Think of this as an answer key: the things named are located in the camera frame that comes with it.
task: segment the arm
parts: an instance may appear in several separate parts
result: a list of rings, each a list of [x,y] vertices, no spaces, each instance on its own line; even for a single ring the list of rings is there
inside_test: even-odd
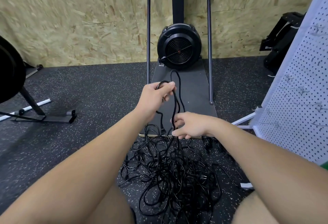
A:
[[[279,223],[327,223],[328,171],[218,118],[175,117],[179,138],[215,136],[234,157]]]
[[[28,188],[0,223],[82,223],[114,184],[138,132],[172,94],[174,82],[157,85],[146,85],[132,112]]]

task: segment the forearm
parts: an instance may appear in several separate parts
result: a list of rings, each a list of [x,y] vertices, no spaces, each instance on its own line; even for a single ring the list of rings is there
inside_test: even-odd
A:
[[[81,223],[115,182],[145,124],[141,118],[141,113],[132,111],[58,164],[24,192],[0,222]]]
[[[224,120],[212,123],[212,134],[240,164],[280,223],[326,222],[326,170]]]

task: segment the osb wall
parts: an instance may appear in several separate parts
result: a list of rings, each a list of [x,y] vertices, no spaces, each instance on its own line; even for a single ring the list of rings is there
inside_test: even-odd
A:
[[[280,16],[305,13],[311,0],[211,0],[213,57],[255,56]],[[0,35],[28,63],[44,66],[146,60],[147,0],[0,0]],[[206,0],[185,0],[185,22],[200,33],[207,57]],[[151,59],[172,0],[152,0]]]

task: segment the leg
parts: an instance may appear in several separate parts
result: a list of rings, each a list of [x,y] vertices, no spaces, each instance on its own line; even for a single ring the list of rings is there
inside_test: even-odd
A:
[[[266,208],[256,192],[251,193],[239,205],[232,224],[279,224]]]
[[[129,203],[121,190],[113,185],[84,224],[134,224]]]

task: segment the white pegboard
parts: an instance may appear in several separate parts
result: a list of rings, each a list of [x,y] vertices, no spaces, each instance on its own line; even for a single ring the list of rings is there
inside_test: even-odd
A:
[[[262,106],[259,137],[328,161],[328,0],[313,0]]]

